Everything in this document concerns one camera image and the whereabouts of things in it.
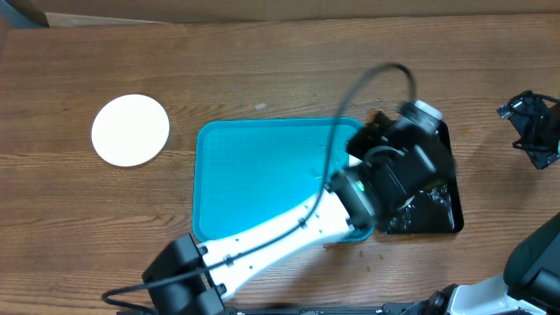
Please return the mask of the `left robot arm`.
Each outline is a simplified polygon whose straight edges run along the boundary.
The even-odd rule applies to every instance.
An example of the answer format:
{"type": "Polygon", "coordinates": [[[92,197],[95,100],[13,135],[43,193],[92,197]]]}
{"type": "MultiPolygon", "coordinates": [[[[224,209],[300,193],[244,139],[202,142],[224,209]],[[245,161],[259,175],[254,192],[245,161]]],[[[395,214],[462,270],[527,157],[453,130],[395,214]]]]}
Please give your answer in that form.
{"type": "Polygon", "coordinates": [[[423,101],[399,113],[397,120],[376,113],[346,146],[360,162],[288,212],[227,238],[170,242],[143,273],[156,313],[218,314],[267,268],[389,221],[418,192],[453,179],[454,159],[438,138],[441,113],[423,101]]]}

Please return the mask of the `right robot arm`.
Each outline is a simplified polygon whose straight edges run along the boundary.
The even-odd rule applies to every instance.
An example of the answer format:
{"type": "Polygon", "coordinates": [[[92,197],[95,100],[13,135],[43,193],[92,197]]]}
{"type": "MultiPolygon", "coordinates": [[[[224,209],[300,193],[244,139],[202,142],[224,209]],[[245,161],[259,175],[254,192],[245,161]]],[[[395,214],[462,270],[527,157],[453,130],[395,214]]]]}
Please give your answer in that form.
{"type": "MultiPolygon", "coordinates": [[[[524,91],[497,109],[520,138],[512,147],[525,151],[543,170],[559,160],[559,100],[524,91]]],[[[471,285],[452,284],[401,314],[558,314],[559,216],[555,215],[511,253],[501,276],[471,285]]]]}

